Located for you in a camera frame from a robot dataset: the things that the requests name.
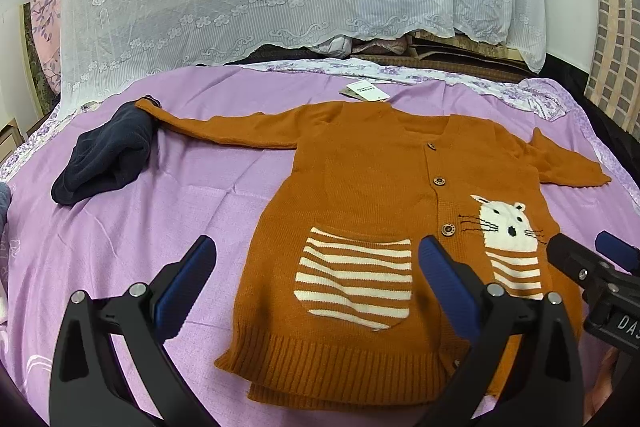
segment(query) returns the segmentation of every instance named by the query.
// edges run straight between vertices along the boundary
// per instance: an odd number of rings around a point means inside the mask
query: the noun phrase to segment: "orange cardigan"
[[[468,343],[417,261],[434,234],[485,283],[540,299],[559,292],[575,333],[578,286],[546,260],[559,232],[541,183],[595,187],[600,166],[536,129],[530,143],[488,120],[414,116],[387,103],[327,102],[281,114],[180,119],[168,129],[219,144],[296,149],[260,216],[216,365],[249,397],[308,409],[435,400]],[[517,339],[489,389],[500,393]]]

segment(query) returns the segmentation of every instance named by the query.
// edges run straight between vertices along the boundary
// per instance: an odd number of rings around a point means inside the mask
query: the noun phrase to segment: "cat ear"
[[[480,196],[474,196],[473,194],[471,194],[471,197],[474,198],[478,203],[482,203],[482,204],[489,203],[489,200],[485,200]]]

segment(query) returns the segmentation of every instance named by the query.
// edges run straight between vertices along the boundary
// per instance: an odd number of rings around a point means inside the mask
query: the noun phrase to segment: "silver screw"
[[[141,297],[145,294],[145,292],[146,284],[142,282],[136,282],[135,284],[131,285],[131,288],[129,288],[129,295],[131,295],[132,297]]]
[[[79,304],[82,301],[84,301],[84,292],[82,290],[78,290],[71,295],[71,302],[73,302],[73,304]]]
[[[492,297],[502,297],[504,295],[504,288],[495,282],[492,282],[490,285],[486,287],[486,290],[489,292],[489,295]]]
[[[546,296],[549,299],[551,304],[560,304],[562,302],[562,297],[557,292],[549,292],[549,295]]]

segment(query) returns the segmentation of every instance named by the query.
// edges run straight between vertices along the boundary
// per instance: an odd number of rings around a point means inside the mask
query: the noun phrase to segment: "blue gripper pad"
[[[473,344],[482,329],[478,303],[460,280],[451,263],[440,253],[440,248],[442,247],[432,236],[420,241],[420,269],[456,335]]]
[[[178,265],[181,268],[154,308],[154,331],[160,342],[174,338],[182,328],[216,265],[215,243],[201,235]]]
[[[612,260],[628,272],[637,270],[640,264],[638,250],[609,232],[600,232],[596,237],[596,251]]]

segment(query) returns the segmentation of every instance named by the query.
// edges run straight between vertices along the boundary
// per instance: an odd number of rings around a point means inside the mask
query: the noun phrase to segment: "button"
[[[451,223],[447,223],[446,225],[442,226],[440,231],[442,232],[443,236],[451,237],[453,234],[456,233],[456,227],[455,227],[455,225],[452,225]]]

